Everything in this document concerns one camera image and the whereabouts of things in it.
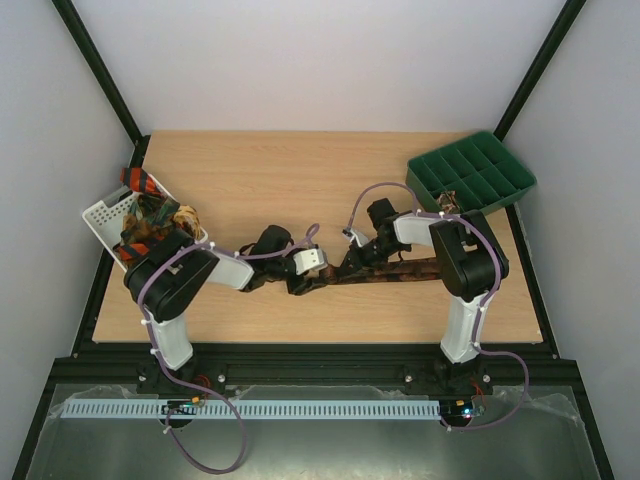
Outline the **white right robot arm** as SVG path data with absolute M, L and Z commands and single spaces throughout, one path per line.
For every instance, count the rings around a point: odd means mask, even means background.
M 374 239 L 366 239 L 351 224 L 343 235 L 350 241 L 349 252 L 358 255 L 358 266 L 386 260 L 406 246 L 434 249 L 440 279 L 451 295 L 440 342 L 447 360 L 436 367 L 436 379 L 447 391 L 460 390 L 471 379 L 466 362 L 480 354 L 488 307 L 509 274 L 509 261 L 484 214 L 408 212 L 380 220 Z

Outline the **brown red patterned tie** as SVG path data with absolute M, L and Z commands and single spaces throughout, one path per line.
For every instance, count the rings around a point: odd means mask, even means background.
M 435 257 L 398 260 L 378 267 L 365 267 L 346 271 L 329 265 L 319 271 L 318 279 L 324 285 L 352 285 L 385 282 L 422 282 L 441 279 L 440 267 Z

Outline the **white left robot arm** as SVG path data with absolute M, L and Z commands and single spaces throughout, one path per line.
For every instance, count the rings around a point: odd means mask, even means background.
M 256 243 L 235 252 L 172 231 L 124 277 L 144 315 L 151 353 L 173 371 L 192 358 L 185 311 L 206 283 L 251 292 L 267 282 L 302 281 L 306 273 L 326 267 L 324 251 L 313 243 L 318 230 L 317 224 L 311 225 L 303 240 L 295 243 L 287 230 L 271 225 Z

